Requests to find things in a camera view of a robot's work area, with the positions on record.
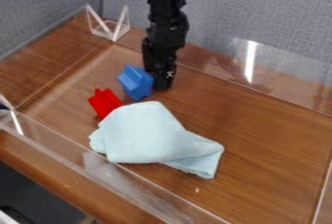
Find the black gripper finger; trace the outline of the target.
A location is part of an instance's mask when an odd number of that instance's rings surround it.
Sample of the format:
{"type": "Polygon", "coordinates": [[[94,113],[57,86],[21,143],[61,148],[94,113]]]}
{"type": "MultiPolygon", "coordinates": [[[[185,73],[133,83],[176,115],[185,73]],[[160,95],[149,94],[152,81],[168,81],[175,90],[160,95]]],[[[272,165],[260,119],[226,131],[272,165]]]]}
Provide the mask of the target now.
{"type": "Polygon", "coordinates": [[[145,70],[152,73],[156,70],[156,54],[149,38],[144,38],[143,49],[145,70]]]}
{"type": "Polygon", "coordinates": [[[171,88],[177,74],[177,57],[159,57],[153,63],[155,88],[165,91],[171,88]]]}

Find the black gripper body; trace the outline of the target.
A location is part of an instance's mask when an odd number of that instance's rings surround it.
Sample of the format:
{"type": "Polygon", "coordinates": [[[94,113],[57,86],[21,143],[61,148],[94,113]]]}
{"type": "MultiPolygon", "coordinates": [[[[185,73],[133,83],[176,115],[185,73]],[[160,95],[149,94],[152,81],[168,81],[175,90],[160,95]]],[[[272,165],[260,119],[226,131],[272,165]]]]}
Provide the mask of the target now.
{"type": "Polygon", "coordinates": [[[177,52],[188,40],[188,15],[184,12],[175,12],[171,16],[151,13],[148,19],[151,26],[145,33],[152,42],[156,59],[163,56],[177,57],[177,52]]]}

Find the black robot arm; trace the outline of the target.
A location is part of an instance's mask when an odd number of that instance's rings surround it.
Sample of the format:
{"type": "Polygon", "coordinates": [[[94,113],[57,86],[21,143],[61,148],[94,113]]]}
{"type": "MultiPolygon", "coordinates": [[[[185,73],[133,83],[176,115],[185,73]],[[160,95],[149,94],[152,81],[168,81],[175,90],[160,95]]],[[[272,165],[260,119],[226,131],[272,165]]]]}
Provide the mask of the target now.
{"type": "Polygon", "coordinates": [[[187,45],[187,0],[147,0],[151,27],[143,40],[145,70],[155,78],[155,88],[168,90],[177,74],[177,51],[187,45]]]}

